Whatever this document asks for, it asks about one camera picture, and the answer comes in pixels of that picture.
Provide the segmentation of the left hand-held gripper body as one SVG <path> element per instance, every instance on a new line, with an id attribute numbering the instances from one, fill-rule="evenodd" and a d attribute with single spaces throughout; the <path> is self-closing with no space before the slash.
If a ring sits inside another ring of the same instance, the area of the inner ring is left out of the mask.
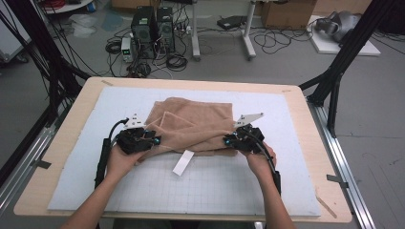
<path id="1" fill-rule="evenodd" d="M 127 155 L 144 152 L 152 148 L 152 136 L 144 136 L 144 125 L 137 114 L 133 114 L 124 124 L 124 129 L 116 136 L 116 143 Z"/>

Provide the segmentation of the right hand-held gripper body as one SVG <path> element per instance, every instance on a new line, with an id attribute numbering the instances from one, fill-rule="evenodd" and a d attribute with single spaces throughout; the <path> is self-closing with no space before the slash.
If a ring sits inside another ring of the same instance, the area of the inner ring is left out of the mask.
<path id="1" fill-rule="evenodd" d="M 242 114 L 234 123 L 235 130 L 238 130 L 239 137 L 235 139 L 234 148 L 241 151 L 259 153 L 261 151 L 260 143 L 264 136 L 259 128 L 252 126 L 252 122 L 263 117 L 259 114 Z"/>

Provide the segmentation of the person's right hand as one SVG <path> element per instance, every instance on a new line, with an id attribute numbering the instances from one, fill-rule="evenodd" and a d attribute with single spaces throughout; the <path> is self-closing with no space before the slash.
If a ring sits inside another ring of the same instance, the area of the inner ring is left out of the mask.
<path id="1" fill-rule="evenodd" d="M 242 151 L 242 154 L 245 156 L 250 170 L 259 180 L 260 184 L 273 184 L 272 171 L 265 155 L 244 151 Z"/>

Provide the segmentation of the clear plastic sheet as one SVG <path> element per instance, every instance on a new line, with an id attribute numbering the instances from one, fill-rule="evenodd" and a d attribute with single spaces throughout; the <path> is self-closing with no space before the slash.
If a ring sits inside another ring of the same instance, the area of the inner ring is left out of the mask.
<path id="1" fill-rule="evenodd" d="M 74 36 L 79 38 L 87 38 L 96 32 L 95 24 L 97 19 L 88 14 L 74 14 L 70 17 Z"/>

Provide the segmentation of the aluminium rail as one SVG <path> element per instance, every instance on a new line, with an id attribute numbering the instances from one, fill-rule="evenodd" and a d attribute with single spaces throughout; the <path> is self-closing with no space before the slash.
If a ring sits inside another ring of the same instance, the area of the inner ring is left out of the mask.
<path id="1" fill-rule="evenodd" d="M 327 154 L 329 155 L 335 176 L 341 177 L 344 181 L 349 183 L 349 188 L 340 188 L 343 191 L 353 218 L 360 229 L 376 229 L 373 218 L 357 186 L 341 145 L 338 139 L 332 136 L 327 127 L 328 113 L 323 107 L 317 107 L 311 103 L 308 103 L 308 106 L 325 145 Z"/>
<path id="2" fill-rule="evenodd" d="M 32 163 L 36 160 L 42 160 L 56 133 L 55 127 L 45 127 L 38 134 L 32 136 L 32 141 L 23 146 L 20 159 L 0 187 L 0 218 L 9 208 L 19 189 L 37 168 L 33 167 Z"/>

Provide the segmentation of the flat cardboard box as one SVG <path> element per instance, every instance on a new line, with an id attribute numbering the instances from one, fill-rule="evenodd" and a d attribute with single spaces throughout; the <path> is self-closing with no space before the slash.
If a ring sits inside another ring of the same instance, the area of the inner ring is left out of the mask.
<path id="1" fill-rule="evenodd" d="M 156 7 L 161 0 L 111 0 L 111 4 L 117 9 L 135 9 L 139 6 Z"/>

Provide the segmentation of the narrow black computer tower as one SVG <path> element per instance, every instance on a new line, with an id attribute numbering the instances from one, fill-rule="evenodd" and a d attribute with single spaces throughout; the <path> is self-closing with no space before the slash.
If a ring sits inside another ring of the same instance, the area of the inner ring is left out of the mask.
<path id="1" fill-rule="evenodd" d="M 170 7 L 157 8 L 157 23 L 160 47 L 166 52 L 174 52 L 174 26 L 173 26 L 173 9 Z"/>

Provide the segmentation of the black flat box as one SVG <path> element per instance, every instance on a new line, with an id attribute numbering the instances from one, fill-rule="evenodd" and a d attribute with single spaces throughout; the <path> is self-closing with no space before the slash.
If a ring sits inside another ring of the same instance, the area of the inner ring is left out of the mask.
<path id="1" fill-rule="evenodd" d="M 247 20 L 246 16 L 229 16 L 217 21 L 217 25 L 222 29 L 228 31 L 230 29 L 238 28 L 243 25 Z"/>

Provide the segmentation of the tan towel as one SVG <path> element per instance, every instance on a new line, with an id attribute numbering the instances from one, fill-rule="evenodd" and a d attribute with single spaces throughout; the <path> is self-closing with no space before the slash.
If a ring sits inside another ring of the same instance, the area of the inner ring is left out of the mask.
<path id="1" fill-rule="evenodd" d="M 140 161 L 149 157 L 185 150 L 195 156 L 235 156 L 237 151 L 226 147 L 223 137 L 235 128 L 231 103 L 200 102 L 181 97 L 156 101 L 148 115 L 146 129 L 161 136 Z"/>

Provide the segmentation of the black frame strut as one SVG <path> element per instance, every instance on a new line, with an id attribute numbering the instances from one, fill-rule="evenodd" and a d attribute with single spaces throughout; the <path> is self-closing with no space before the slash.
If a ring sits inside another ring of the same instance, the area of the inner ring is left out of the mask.
<path id="1" fill-rule="evenodd" d="M 91 76 L 78 67 L 69 63 L 60 52 L 49 34 L 43 19 L 39 16 L 30 0 L 0 0 L 5 1 L 14 16 L 28 33 L 37 54 L 28 42 L 22 37 L 16 27 L 12 25 L 5 14 L 0 10 L 0 20 L 20 42 L 23 48 L 31 56 L 41 76 L 49 82 L 48 97 L 49 106 L 46 109 L 46 121 L 54 122 L 58 119 L 60 103 L 67 99 L 78 96 L 82 87 L 76 80 L 77 77 L 87 80 Z"/>
<path id="2" fill-rule="evenodd" d="M 349 35 L 349 40 L 343 45 L 330 66 L 320 75 L 299 86 L 302 91 L 316 86 L 313 93 L 308 96 L 308 102 L 315 107 L 322 107 L 326 98 L 330 98 L 327 129 L 333 138 L 336 138 L 335 120 L 342 77 L 379 24 L 400 1 L 372 0 Z"/>

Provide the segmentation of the person's left hand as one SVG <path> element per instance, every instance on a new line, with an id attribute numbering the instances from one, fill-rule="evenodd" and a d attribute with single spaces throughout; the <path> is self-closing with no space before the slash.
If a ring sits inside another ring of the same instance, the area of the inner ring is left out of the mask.
<path id="1" fill-rule="evenodd" d="M 118 145 L 115 145 L 109 155 L 106 178 L 120 181 L 145 154 L 147 154 L 147 151 L 127 155 Z"/>

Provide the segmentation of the large cardboard box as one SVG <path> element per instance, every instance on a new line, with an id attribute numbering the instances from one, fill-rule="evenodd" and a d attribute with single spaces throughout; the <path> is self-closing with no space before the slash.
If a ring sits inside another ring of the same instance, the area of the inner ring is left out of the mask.
<path id="1" fill-rule="evenodd" d="M 264 3 L 262 23 L 266 28 L 304 30 L 317 0 L 288 0 L 286 3 Z"/>

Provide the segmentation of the white grid mat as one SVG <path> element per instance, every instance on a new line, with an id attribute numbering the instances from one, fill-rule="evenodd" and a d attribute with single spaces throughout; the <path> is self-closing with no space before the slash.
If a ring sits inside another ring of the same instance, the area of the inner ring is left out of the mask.
<path id="1" fill-rule="evenodd" d="M 140 123 L 151 121 L 154 105 L 168 98 L 228 103 L 228 115 L 257 114 L 254 126 L 277 153 L 281 197 L 294 217 L 321 214 L 301 144 L 291 118 L 291 106 L 282 94 L 217 92 L 107 87 L 84 125 L 70 153 L 48 205 L 51 210 L 75 210 L 94 190 L 101 139 L 116 135 L 118 121 L 137 115 Z M 119 183 L 109 200 L 110 212 L 257 216 L 264 213 L 262 191 L 237 152 L 228 156 L 194 155 L 181 175 L 174 173 L 181 155 L 166 151 L 152 156 Z"/>

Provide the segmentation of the white desk leg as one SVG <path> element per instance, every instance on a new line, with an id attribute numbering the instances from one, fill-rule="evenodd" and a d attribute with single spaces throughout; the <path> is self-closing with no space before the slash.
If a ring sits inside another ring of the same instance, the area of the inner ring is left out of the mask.
<path id="1" fill-rule="evenodd" d="M 198 0 L 192 0 L 192 55 L 196 61 L 201 60 L 200 53 L 200 43 L 197 32 L 197 9 L 198 9 Z"/>
<path id="2" fill-rule="evenodd" d="M 256 7 L 256 1 L 249 0 L 245 28 L 243 29 L 243 33 L 242 33 L 248 60 L 252 60 L 256 56 L 256 52 L 253 48 L 252 42 L 249 37 L 255 7 Z"/>

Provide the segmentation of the thin wooden stick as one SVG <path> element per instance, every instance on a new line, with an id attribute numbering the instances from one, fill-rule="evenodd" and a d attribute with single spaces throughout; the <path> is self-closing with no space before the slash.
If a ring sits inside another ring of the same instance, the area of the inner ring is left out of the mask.
<path id="1" fill-rule="evenodd" d="M 326 209 L 326 211 L 334 218 L 337 219 L 337 214 L 332 210 L 332 208 L 322 200 L 318 195 L 315 195 L 318 202 Z"/>

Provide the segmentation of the white floor board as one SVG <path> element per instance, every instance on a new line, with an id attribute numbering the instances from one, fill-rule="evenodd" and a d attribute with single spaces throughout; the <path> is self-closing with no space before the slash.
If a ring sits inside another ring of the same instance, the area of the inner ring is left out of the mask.
<path id="1" fill-rule="evenodd" d="M 307 27 L 312 45 L 318 53 L 338 54 L 340 52 L 338 44 L 329 35 L 314 28 L 317 19 L 319 19 L 318 15 L 312 15 Z M 379 56 L 380 51 L 370 41 L 367 41 L 358 54 L 361 56 Z"/>

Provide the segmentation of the grey rounded device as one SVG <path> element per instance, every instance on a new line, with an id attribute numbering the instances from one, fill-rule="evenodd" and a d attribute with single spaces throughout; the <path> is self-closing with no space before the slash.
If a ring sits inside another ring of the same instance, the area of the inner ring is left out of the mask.
<path id="1" fill-rule="evenodd" d="M 334 11 L 328 17 L 317 19 L 314 28 L 341 43 L 354 30 L 360 18 L 359 14 L 352 14 L 347 10 Z"/>

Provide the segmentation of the white round table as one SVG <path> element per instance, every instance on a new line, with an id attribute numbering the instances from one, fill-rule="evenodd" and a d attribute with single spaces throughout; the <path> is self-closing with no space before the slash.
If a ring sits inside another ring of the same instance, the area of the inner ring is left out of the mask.
<path id="1" fill-rule="evenodd" d="M 72 11 L 72 10 L 78 10 L 82 8 L 86 8 L 88 6 L 92 6 L 93 8 L 96 7 L 96 2 L 95 0 L 80 0 L 79 4 L 67 4 L 65 3 L 61 7 L 44 7 L 43 10 L 48 13 L 48 14 L 54 14 L 54 13 L 62 13 L 62 12 L 67 12 L 67 11 Z"/>

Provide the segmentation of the white power supply unit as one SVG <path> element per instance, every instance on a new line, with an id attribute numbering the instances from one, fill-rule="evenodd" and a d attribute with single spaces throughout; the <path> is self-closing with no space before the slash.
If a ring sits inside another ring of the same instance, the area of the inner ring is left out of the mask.
<path id="1" fill-rule="evenodd" d="M 121 39 L 121 53 L 124 62 L 130 63 L 134 61 L 135 52 L 130 37 L 123 37 Z"/>

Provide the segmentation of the wide black computer tower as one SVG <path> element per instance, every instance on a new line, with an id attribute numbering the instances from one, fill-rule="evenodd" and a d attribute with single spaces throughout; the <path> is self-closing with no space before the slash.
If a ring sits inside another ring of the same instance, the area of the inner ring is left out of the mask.
<path id="1" fill-rule="evenodd" d="M 138 6 L 136 8 L 131 30 L 139 51 L 143 58 L 154 58 L 154 43 L 158 39 L 155 10 L 152 6 Z"/>

